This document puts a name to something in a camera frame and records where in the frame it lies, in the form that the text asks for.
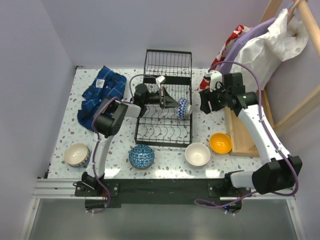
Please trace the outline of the blue zigzag pattern bowl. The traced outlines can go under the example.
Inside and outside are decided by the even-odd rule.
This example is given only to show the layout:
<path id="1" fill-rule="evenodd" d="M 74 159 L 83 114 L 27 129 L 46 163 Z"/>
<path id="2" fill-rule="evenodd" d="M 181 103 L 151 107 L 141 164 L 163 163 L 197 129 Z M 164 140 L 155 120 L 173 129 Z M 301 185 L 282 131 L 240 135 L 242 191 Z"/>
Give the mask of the blue zigzag pattern bowl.
<path id="1" fill-rule="evenodd" d="M 176 108 L 176 115 L 178 119 L 188 119 L 192 114 L 192 105 L 186 98 L 178 100 L 179 107 Z"/>

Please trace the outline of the blue triangle pattern bowl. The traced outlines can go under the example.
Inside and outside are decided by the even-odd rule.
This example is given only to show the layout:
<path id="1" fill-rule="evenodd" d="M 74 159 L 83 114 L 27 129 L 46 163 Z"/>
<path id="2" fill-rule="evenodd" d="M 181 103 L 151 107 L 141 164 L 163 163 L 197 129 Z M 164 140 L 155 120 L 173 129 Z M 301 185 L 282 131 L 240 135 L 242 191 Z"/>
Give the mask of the blue triangle pattern bowl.
<path id="1" fill-rule="evenodd" d="M 134 146 L 128 156 L 130 164 L 137 169 L 150 167 L 155 161 L 155 151 L 148 145 Z"/>

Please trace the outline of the cream striped rim bowl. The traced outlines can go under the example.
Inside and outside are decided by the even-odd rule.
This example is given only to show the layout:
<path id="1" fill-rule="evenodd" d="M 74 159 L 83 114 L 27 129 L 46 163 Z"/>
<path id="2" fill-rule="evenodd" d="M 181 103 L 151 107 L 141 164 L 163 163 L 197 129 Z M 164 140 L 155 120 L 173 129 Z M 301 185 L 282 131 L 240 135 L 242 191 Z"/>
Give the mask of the cream striped rim bowl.
<path id="1" fill-rule="evenodd" d="M 86 166 L 90 161 L 90 150 L 83 143 L 71 145 L 64 153 L 64 161 L 72 167 Z"/>

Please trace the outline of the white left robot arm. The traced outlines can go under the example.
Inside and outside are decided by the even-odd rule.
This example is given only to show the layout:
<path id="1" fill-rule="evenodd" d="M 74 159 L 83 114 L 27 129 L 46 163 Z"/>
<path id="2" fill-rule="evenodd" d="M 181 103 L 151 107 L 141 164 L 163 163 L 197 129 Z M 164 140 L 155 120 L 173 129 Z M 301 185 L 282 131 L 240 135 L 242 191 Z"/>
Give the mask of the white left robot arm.
<path id="1" fill-rule="evenodd" d="M 99 196 L 106 188 L 102 183 L 105 176 L 105 164 L 110 144 L 121 129 L 126 117 L 139 119 L 147 111 L 147 105 L 157 105 L 162 109 L 180 106 L 165 87 L 156 92 L 150 92 L 144 83 L 135 87 L 133 97 L 129 102 L 117 97 L 106 98 L 97 109 L 92 120 L 92 129 L 97 136 L 96 145 L 91 153 L 87 171 L 81 176 L 81 182 L 86 185 L 86 191 L 92 196 Z"/>

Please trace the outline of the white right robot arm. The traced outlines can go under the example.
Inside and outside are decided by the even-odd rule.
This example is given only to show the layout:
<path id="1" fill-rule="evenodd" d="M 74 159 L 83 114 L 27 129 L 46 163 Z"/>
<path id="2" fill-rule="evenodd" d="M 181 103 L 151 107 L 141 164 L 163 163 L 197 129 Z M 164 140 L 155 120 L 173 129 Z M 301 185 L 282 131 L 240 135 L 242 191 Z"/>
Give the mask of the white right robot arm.
<path id="1" fill-rule="evenodd" d="M 241 188 L 255 189 L 259 194 L 279 194 L 280 190 L 298 190 L 302 168 L 299 156 L 292 156 L 272 129 L 257 93 L 247 92 L 241 73 L 221 74 L 208 71 L 203 77 L 209 82 L 200 91 L 200 110 L 205 114 L 228 107 L 246 126 L 258 150 L 262 166 L 255 171 L 235 171 L 225 175 L 223 192 L 235 196 Z"/>

